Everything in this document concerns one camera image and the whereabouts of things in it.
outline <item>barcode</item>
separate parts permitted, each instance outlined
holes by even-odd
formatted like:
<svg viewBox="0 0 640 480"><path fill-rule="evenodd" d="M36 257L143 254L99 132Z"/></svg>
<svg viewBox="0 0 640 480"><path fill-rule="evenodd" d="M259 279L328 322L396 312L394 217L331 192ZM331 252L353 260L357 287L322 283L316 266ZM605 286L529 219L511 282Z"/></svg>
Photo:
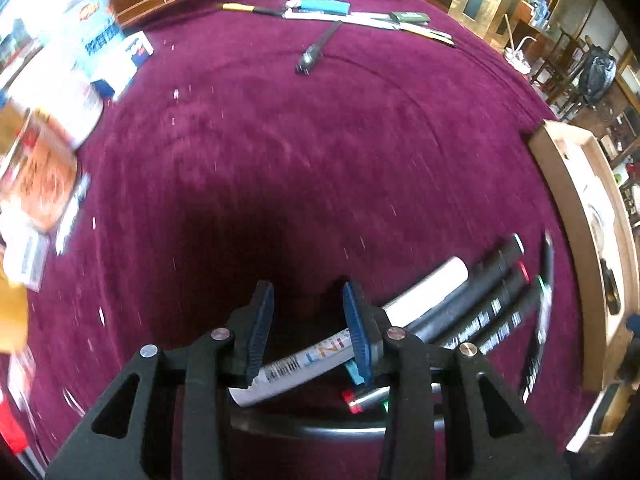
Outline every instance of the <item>barcode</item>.
<svg viewBox="0 0 640 480"><path fill-rule="evenodd" d="M296 356L287 357L286 359L276 361L273 364L267 366L267 380L271 383L273 381L276 381L279 377L289 375L296 370L300 370L298 358Z"/></svg>
<svg viewBox="0 0 640 480"><path fill-rule="evenodd" d="M500 304L500 300L498 298L495 298L495 300L491 302L491 307L494 310L494 314L497 316L498 313L500 312L500 309L502 308L502 305Z"/></svg>
<svg viewBox="0 0 640 480"><path fill-rule="evenodd" d="M500 342L500 339L498 338L497 334L493 334L488 340L487 342L485 342L481 347L480 347L480 351L482 352L482 354L486 355L488 354L491 350L494 349L495 346L498 345L498 343Z"/></svg>
<svg viewBox="0 0 640 480"><path fill-rule="evenodd" d="M482 328L487 326L489 324L489 322L491 321L491 319L489 319L489 315L486 312L482 312L480 314L480 316L478 316L478 319L480 320L480 326Z"/></svg>
<svg viewBox="0 0 640 480"><path fill-rule="evenodd" d="M500 341L504 341L506 337L509 335L509 323L505 323L498 329L498 337L500 337Z"/></svg>

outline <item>marker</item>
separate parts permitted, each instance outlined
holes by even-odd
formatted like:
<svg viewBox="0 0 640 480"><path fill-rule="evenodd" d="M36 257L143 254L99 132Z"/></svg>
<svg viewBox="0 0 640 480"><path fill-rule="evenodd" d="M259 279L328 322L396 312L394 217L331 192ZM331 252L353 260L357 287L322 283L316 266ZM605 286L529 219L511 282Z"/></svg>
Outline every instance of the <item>marker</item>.
<svg viewBox="0 0 640 480"><path fill-rule="evenodd" d="M529 400L529 396L536 385L536 379L540 373L542 356L545 352L546 336L551 320L551 304L554 294L554 244L551 233L545 231L542 255L542 293L540 294L540 310L538 311L538 324L533 333L527 349L527 357L522 370L522 379L518 393L523 402Z"/></svg>
<svg viewBox="0 0 640 480"><path fill-rule="evenodd" d="M383 308L393 325L407 326L440 304L467 278L466 265L460 258L453 257ZM246 390L229 388L229 393L239 406L251 406L306 383L351 358L351 337L345 329L316 345L263 366Z"/></svg>
<svg viewBox="0 0 640 480"><path fill-rule="evenodd" d="M518 267L502 281L500 286L494 289L494 291L489 295L488 300L483 302L479 307L469 311L469 313L456 324L455 328L449 330L447 335L442 336L435 344L439 346L447 344L451 345L456 338L458 342L448 348L456 348L461 343L469 340L476 343L477 341L474 337L477 336L482 329L487 327L492 320L497 319L497 317L501 316L505 312L508 306L513 303L513 300L522 291L522 288L526 283L529 283L529 276L527 275L524 264L519 262ZM484 322L485 316L491 319ZM364 386L362 388L358 388L354 392L350 392L349 390L344 392L342 394L342 398L347 402L351 413L359 413L375 405L377 402L386 400L389 396L388 393L388 386L383 388L371 388Z"/></svg>
<svg viewBox="0 0 640 480"><path fill-rule="evenodd" d="M312 71L318 59L322 55L322 48L326 45L326 42L329 41L332 35L338 30L338 28L342 25L342 22L335 22L328 30L324 32L320 40L317 43L311 45L308 49L305 50L305 53L300 58L300 61L296 65L296 74L305 74L309 75Z"/></svg>
<svg viewBox="0 0 640 480"><path fill-rule="evenodd" d="M520 295L518 301L500 316L500 321L488 327L473 339L472 342L478 347L479 351L487 355L527 320L540 307L543 287L542 279L540 276L536 276L532 285Z"/></svg>
<svg viewBox="0 0 640 480"><path fill-rule="evenodd" d="M518 266L494 288L489 297L473 308L455 327L437 339L434 344L453 350L460 344L473 338L494 322L516 299L520 291L529 282L524 264Z"/></svg>
<svg viewBox="0 0 640 480"><path fill-rule="evenodd" d="M436 308L428 310L407 326L425 343L432 343L482 300L524 254L517 234L513 234L487 259L477 264L465 284Z"/></svg>
<svg viewBox="0 0 640 480"><path fill-rule="evenodd" d="M11 451L32 476L44 478L44 469L31 451L27 436L15 420L2 388L0 388L0 438L5 440Z"/></svg>

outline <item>wooden tray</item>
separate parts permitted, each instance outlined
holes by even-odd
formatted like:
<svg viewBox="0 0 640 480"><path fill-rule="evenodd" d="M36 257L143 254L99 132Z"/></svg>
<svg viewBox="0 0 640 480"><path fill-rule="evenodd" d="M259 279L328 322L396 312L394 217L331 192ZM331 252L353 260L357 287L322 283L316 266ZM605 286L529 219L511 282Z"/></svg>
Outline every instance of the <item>wooden tray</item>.
<svg viewBox="0 0 640 480"><path fill-rule="evenodd" d="M612 315L606 305L600 259L590 222L566 160L580 148L588 166L597 176L609 198L615 219L605 230L604 256L612 269L620 293L620 312ZM583 387L600 391L617 380L616 373L631 341L626 318L639 311L639 278L636 246L622 196L602 149L587 130L546 121L531 137L529 148L556 201L574 258L578 291L582 305L584 332Z"/></svg>

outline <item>velvet tablecloth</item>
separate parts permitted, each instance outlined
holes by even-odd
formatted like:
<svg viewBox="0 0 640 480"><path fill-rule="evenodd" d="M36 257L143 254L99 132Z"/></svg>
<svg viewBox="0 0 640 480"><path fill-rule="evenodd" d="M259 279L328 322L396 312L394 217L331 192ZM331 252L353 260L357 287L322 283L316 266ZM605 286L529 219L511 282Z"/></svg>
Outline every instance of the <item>velvet tablecloth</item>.
<svg viewBox="0 0 640 480"><path fill-rule="evenodd" d="M38 434L52 454L142 345L190 343L225 322L255 282L276 290L267 360L344 327L335 283L382 304L453 255L468 266L517 232L530 274L556 241L545 363L528 407L558 447L586 414L580 307L552 197L524 139L546 105L503 59L421 0L458 47L343 25L310 76L294 73L328 24L187 0L143 24L155 53L79 151L93 178L67 254L30 294ZM490 360L516 384L533 321ZM268 409L346 410L315 381ZM238 478L375 478L379 442L234 436Z"/></svg>

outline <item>blue package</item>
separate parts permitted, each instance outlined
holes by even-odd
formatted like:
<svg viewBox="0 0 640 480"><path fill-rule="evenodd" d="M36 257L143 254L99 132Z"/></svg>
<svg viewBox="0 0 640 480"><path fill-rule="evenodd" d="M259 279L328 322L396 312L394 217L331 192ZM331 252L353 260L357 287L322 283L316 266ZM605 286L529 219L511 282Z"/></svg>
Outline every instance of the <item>blue package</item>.
<svg viewBox="0 0 640 480"><path fill-rule="evenodd" d="M124 40L109 0L74 0L63 18L60 39L68 44L79 67L91 77L102 58Z"/></svg>
<svg viewBox="0 0 640 480"><path fill-rule="evenodd" d="M349 13L351 4L339 2L338 0L300 0L300 10L316 10L327 14L340 14L346 16Z"/></svg>

